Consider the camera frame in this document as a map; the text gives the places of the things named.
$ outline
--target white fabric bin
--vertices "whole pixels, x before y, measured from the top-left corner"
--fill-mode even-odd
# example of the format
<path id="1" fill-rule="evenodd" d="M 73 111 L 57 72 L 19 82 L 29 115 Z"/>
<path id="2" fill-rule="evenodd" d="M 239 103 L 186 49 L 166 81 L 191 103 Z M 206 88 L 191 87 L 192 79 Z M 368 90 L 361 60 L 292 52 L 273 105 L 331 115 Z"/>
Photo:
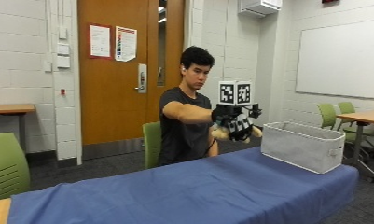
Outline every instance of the white fabric bin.
<path id="1" fill-rule="evenodd" d="M 264 124 L 261 152 L 317 174 L 343 163 L 347 135 L 292 122 Z"/>

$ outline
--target green chair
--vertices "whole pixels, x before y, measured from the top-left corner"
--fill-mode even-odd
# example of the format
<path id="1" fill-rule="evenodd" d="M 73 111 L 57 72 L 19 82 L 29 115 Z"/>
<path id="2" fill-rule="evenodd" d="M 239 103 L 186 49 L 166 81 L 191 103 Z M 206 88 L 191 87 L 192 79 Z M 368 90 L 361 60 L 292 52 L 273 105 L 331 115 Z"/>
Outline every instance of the green chair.
<path id="1" fill-rule="evenodd" d="M 333 128 L 336 126 L 336 121 L 337 121 L 337 114 L 336 114 L 335 106 L 333 106 L 333 104 L 323 103 L 323 104 L 319 104 L 319 107 L 320 107 L 321 116 L 323 116 L 321 128 L 331 128 L 333 130 Z M 357 139 L 356 133 L 347 133 L 347 143 L 348 144 L 354 146 L 356 139 Z M 365 150 L 361 150 L 361 159 L 364 160 L 365 163 L 368 163 L 369 154 Z"/>
<path id="2" fill-rule="evenodd" d="M 341 111 L 343 114 L 352 114 L 352 113 L 356 113 L 356 108 L 354 108 L 352 102 L 341 102 L 341 103 L 339 103 L 339 107 L 340 107 L 340 111 Z M 357 128 L 356 128 L 356 127 L 352 127 L 352 125 L 353 125 L 353 123 L 354 123 L 354 120 L 353 120 L 353 119 L 343 119 L 341 122 L 340 122 L 337 131 L 341 130 L 341 128 L 343 128 L 343 126 L 344 126 L 345 123 L 349 123 L 349 127 L 344 128 L 344 131 L 345 131 L 347 133 L 356 133 L 356 132 L 358 132 L 358 131 L 357 131 Z M 365 136 L 365 137 L 374 137 L 374 130 L 373 130 L 373 129 L 365 128 L 365 129 L 364 129 L 364 136 Z M 370 144 L 370 146 L 372 146 L 373 149 L 374 149 L 373 143 L 372 143 L 368 139 L 366 139 L 365 141 Z"/>
<path id="3" fill-rule="evenodd" d="M 0 199 L 29 191 L 30 175 L 25 151 L 14 133 L 0 133 Z"/>
<path id="4" fill-rule="evenodd" d="M 142 125 L 146 144 L 146 169 L 159 166 L 159 154 L 162 150 L 162 127 L 160 122 Z"/>

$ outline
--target table leg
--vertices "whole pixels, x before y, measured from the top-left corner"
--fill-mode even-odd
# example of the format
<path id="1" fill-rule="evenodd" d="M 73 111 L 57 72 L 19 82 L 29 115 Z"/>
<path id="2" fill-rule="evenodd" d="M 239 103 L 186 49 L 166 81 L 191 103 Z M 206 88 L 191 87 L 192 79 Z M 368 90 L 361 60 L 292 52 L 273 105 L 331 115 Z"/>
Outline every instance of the table leg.
<path id="1" fill-rule="evenodd" d="M 358 121 L 357 124 L 358 124 L 358 130 L 357 130 L 353 158 L 347 159 L 344 161 L 344 164 L 353 165 L 354 167 L 357 167 L 357 169 L 362 172 L 364 175 L 366 175 L 369 178 L 374 178 L 374 171 L 360 160 L 361 149 L 362 149 L 361 144 L 362 144 L 362 136 L 364 136 L 364 126 L 366 126 L 368 123 Z"/>

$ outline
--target wooden door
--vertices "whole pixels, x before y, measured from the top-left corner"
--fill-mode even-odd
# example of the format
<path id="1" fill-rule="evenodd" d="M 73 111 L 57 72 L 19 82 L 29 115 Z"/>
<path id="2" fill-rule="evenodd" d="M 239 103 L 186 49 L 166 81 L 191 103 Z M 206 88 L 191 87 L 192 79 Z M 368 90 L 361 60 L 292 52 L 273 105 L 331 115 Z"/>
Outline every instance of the wooden door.
<path id="1" fill-rule="evenodd" d="M 79 1 L 81 90 L 83 144 L 142 138 L 142 125 L 159 120 L 159 97 L 176 86 L 183 51 L 184 1 L 168 6 L 167 81 L 159 75 L 159 0 Z M 138 57 L 128 62 L 88 58 L 88 24 L 99 23 L 138 30 Z M 136 91 L 139 64 L 148 65 L 147 93 Z"/>

